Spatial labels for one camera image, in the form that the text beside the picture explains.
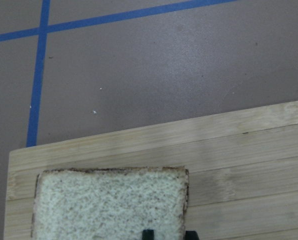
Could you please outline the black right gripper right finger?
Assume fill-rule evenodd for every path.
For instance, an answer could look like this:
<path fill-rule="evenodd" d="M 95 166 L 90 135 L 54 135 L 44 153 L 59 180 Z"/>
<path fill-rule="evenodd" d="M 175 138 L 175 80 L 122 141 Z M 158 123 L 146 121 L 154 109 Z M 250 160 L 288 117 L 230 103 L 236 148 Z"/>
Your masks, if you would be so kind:
<path fill-rule="evenodd" d="M 194 230 L 186 230 L 184 239 L 185 240 L 199 240 L 199 235 Z"/>

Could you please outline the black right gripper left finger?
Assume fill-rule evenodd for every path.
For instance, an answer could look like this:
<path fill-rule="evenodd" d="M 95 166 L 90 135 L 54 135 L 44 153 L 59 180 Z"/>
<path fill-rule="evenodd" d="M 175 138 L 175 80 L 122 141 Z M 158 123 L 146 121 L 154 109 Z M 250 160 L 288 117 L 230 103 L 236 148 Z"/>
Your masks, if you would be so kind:
<path fill-rule="evenodd" d="M 144 229 L 141 234 L 141 240 L 154 240 L 155 232 L 153 229 Z"/>

